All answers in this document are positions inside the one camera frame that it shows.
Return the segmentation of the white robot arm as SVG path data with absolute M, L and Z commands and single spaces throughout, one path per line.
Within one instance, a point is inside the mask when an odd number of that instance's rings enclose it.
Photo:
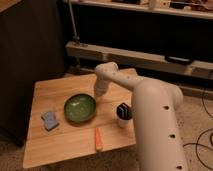
M 94 94 L 100 97 L 111 82 L 132 92 L 131 112 L 140 171 L 188 171 L 175 110 L 181 89 L 158 79 L 128 75 L 115 62 L 97 65 Z

